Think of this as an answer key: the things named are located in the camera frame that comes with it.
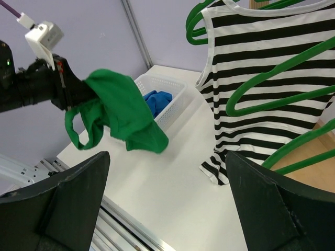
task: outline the green hanger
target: green hanger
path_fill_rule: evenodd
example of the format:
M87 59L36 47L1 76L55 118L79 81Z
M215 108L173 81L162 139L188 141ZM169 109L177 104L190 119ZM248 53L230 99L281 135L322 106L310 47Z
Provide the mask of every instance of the green hanger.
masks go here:
M203 3L197 4L189 13L187 20L186 20L186 30L189 26L189 24L191 23L192 19L196 17L196 15L198 13L200 13L204 8L206 8L208 5L210 5L211 3L213 3L215 0L205 0ZM206 34L206 28L200 28L200 29L196 29L193 31L192 29L192 37L199 37L202 36L204 34Z
M192 45L208 44L208 39L194 39L207 33L206 28L202 27L194 30L195 26L204 18L201 11L215 0L205 0L203 3L197 4L189 13L186 20L186 38ZM261 7L260 9L281 9L287 6L303 2L304 0L280 0L279 2L272 3Z
M278 149L274 154L272 154L264 163L263 167L270 169L274 166L281 158L286 156L288 153L293 151L294 149L297 149L299 146L316 139L317 137L335 129L335 119L330 120L327 124L325 124L323 127L306 132L303 135L300 135L296 139L290 141L289 143L283 145L280 149ZM332 158L335 156L335 149L330 150L325 153L321 153L319 155L316 155L314 157L305 159L303 161L297 162L295 164L283 167L281 169L276 170L279 174L288 174L294 171L297 171L299 169L302 169L306 166L313 165L315 163L319 163L321 161L324 161L326 159Z
M320 53L330 50L334 47L335 47L335 37L332 37L331 39L328 39L327 41L319 43L318 45L300 53L299 55L296 55L293 58L277 65L271 71L258 74L257 76L251 78L247 82L243 83L239 88L237 88L237 90L231 95L226 105L226 113L231 117L239 117L239 116L248 115L248 114L259 112L259 111L275 109L275 108L286 106L286 105L299 102L302 100L320 97L320 96L323 96L329 93L334 93L335 85L328 86L328 87L325 87L319 90L314 90L312 92L302 93L302 94L298 94L292 97L287 97L287 98L283 98L280 100L268 102L268 103L261 104L261 105L251 106L251 107L247 107L247 108L243 108L239 110L235 109L235 105L237 104L237 102L252 87L262 83L263 81L275 75L278 75L279 73L285 72L291 69L292 67L295 67L313 58L314 56L319 55Z

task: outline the black and white striped tank top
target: black and white striped tank top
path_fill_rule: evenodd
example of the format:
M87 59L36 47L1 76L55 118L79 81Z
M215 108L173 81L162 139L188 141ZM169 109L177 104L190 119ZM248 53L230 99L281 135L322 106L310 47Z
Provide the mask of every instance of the black and white striped tank top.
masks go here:
M223 185L228 183L228 151L262 164L281 146L311 130L331 104L333 94L236 118L225 111L228 99L244 82L335 36L335 0L279 10L245 9L233 0L219 0L202 13L209 56L196 87L214 113L216 145L200 169ZM236 109L334 84L335 48L250 89Z

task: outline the green cloth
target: green cloth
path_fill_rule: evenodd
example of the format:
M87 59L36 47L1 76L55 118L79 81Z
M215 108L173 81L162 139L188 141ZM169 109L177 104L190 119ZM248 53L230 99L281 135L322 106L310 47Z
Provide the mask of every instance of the green cloth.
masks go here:
M95 147L103 137L104 126L110 127L110 136L126 142L128 151L139 149L161 153L165 150L169 139L154 121L131 77L100 69L85 83L99 98L65 113L66 131L79 150ZM79 141L73 129L73 119L79 112L88 132L86 145Z

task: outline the white basket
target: white basket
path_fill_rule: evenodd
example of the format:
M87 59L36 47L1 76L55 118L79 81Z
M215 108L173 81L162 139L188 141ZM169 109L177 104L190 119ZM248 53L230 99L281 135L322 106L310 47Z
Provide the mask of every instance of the white basket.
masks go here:
M172 101L155 118L158 126L163 131L166 131L169 125L171 125L183 111L183 94L186 89L186 83L178 79L153 74L143 74L135 80L135 83L143 96L153 90L172 94Z

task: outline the white table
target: white table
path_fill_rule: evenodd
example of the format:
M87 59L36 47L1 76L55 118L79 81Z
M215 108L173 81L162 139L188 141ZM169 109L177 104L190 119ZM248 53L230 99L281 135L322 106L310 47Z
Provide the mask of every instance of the white table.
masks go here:
M177 251L247 250L229 185L217 186L199 165L215 145L213 114L194 88L200 73L154 66L149 73L187 81L186 109L166 132L160 155L125 150L105 132L89 151L67 146L58 158L74 166L100 151L111 165L104 195ZM87 133L81 133L83 142Z

